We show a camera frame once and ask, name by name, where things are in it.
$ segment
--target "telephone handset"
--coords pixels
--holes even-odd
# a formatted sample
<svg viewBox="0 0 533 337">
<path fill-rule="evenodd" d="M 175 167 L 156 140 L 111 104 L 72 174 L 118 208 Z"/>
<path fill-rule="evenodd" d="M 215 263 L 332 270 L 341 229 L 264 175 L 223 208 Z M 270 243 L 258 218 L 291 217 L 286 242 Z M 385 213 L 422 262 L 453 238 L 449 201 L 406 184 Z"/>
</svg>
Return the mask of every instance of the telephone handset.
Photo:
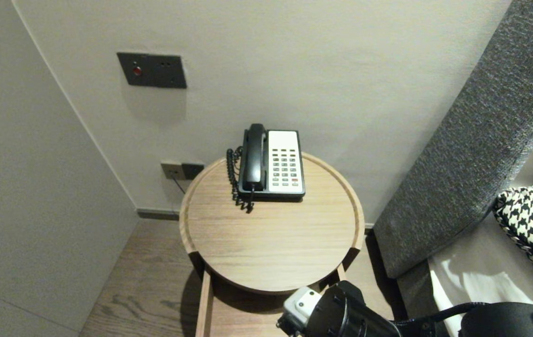
<svg viewBox="0 0 533 337">
<path fill-rule="evenodd" d="M 237 181 L 235 162 L 239 158 Z M 234 200 L 249 212 L 254 199 L 297 201 L 305 195 L 297 131 L 265 130 L 262 124 L 252 124 L 244 132 L 243 146 L 227 151 L 227 161 Z"/>
</svg>

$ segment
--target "wall socket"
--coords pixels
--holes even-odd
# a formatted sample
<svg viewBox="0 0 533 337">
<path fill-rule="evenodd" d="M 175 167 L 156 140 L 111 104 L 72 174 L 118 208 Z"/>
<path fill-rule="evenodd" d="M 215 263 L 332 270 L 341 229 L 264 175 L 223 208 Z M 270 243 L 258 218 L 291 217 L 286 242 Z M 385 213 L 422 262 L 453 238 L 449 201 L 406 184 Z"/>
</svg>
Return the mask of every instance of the wall socket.
<svg viewBox="0 0 533 337">
<path fill-rule="evenodd" d="M 204 164 L 189 164 L 187 162 L 161 162 L 160 167 L 166 179 L 193 180 L 202 170 Z"/>
</svg>

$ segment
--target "round side table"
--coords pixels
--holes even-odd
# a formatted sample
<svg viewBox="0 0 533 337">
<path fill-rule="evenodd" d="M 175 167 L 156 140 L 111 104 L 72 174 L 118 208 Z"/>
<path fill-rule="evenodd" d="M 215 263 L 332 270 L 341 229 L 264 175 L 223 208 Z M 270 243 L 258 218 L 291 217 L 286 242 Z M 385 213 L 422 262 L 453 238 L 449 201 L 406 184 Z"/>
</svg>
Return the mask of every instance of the round side table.
<svg viewBox="0 0 533 337">
<path fill-rule="evenodd" d="M 189 186 L 179 213 L 188 254 L 256 293 L 285 293 L 327 277 L 361 249 L 364 215 L 348 182 L 331 166 L 302 154 L 306 195 L 300 202 L 255 201 L 251 213 L 232 200 L 226 160 Z"/>
</svg>

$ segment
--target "white bed sheet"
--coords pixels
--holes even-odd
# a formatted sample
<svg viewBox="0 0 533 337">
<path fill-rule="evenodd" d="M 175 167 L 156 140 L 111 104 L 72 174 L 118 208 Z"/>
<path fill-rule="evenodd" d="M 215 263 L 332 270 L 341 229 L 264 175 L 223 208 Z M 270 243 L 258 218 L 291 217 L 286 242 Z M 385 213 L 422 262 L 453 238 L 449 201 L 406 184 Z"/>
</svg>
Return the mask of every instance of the white bed sheet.
<svg viewBox="0 0 533 337">
<path fill-rule="evenodd" d="M 440 310 L 470 301 L 533 304 L 533 264 L 489 215 L 474 232 L 429 258 Z M 461 316 L 445 321 L 457 337 Z"/>
</svg>

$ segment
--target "baseboard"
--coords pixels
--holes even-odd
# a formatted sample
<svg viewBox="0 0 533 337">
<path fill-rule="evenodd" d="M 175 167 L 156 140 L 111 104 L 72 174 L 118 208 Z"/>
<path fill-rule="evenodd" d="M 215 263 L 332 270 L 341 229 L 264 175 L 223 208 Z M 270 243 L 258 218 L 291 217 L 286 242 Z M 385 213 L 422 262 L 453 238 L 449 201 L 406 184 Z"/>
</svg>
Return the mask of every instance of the baseboard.
<svg viewBox="0 0 533 337">
<path fill-rule="evenodd" d="M 168 211 L 166 209 L 136 209 L 138 216 L 142 219 L 156 219 L 156 220 L 175 220 L 179 221 L 179 212 Z"/>
</svg>

